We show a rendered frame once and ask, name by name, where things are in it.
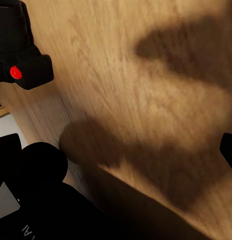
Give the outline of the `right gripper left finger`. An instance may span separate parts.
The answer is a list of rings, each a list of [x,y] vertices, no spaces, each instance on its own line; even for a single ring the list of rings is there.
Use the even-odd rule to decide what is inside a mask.
[[[17,133],[0,137],[0,186],[22,152]]]

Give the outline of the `digital camera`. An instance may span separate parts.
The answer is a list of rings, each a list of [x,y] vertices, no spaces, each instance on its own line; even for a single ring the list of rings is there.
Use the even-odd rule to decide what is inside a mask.
[[[19,0],[0,0],[0,82],[25,90],[53,81],[50,58],[29,42]]]

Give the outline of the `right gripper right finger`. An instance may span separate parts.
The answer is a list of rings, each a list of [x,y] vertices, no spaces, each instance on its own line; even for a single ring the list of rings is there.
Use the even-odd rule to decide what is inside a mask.
[[[232,134],[224,133],[221,140],[220,151],[232,168]]]

